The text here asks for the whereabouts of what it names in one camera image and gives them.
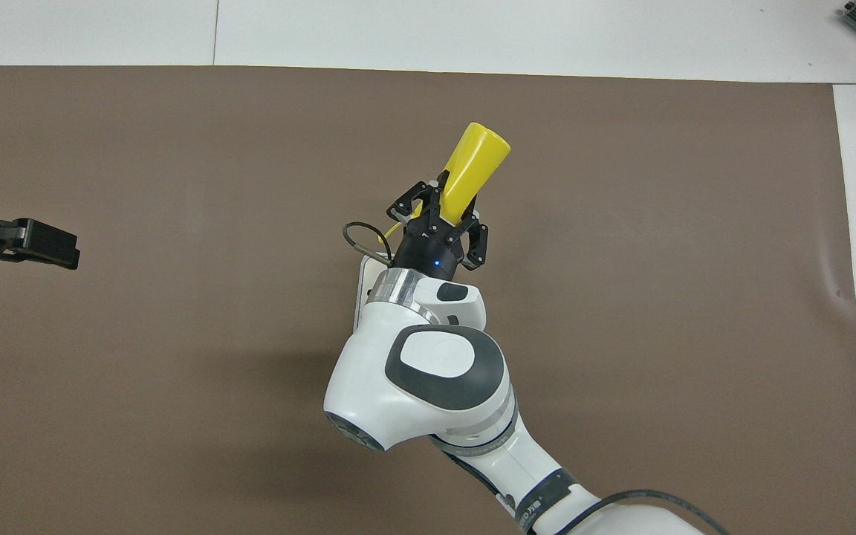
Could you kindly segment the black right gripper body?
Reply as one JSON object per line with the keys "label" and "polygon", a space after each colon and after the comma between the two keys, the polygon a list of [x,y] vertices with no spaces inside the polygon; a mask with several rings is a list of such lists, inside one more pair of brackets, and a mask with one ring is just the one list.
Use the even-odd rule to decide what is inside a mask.
{"label": "black right gripper body", "polygon": [[453,281],[456,268],[464,258],[461,240],[447,241],[455,228],[446,222],[437,224],[432,231],[428,223],[409,222],[392,260],[392,268],[415,270],[443,281]]}

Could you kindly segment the yellow squeeze bottle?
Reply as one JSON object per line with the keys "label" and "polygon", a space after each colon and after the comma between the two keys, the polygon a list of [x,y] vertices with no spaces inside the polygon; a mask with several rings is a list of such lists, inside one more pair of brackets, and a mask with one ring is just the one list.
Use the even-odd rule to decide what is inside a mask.
{"label": "yellow squeeze bottle", "polygon": [[467,126],[443,166],[447,179],[441,186],[439,216],[445,223],[454,227],[461,223],[469,203],[509,152],[509,143],[486,126],[479,123]]}

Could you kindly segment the silver digital kitchen scale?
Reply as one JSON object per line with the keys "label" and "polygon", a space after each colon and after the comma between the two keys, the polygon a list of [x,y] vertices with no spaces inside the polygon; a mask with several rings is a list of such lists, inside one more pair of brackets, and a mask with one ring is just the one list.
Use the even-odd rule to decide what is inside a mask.
{"label": "silver digital kitchen scale", "polygon": [[367,303],[369,295],[376,285],[377,278],[387,270],[387,265],[377,259],[363,255],[360,259],[359,277],[357,278],[357,292],[354,298],[354,319],[352,331],[359,328],[361,308]]}

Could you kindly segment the brown table mat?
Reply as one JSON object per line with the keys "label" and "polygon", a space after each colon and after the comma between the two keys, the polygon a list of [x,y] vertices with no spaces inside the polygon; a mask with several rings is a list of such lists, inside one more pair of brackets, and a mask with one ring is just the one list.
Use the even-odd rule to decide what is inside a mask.
{"label": "brown table mat", "polygon": [[598,496],[731,535],[856,535],[856,302],[828,85],[0,67],[0,535],[519,535],[430,441],[373,453],[322,399],[352,332],[347,221],[465,126],[487,305],[521,414]]}

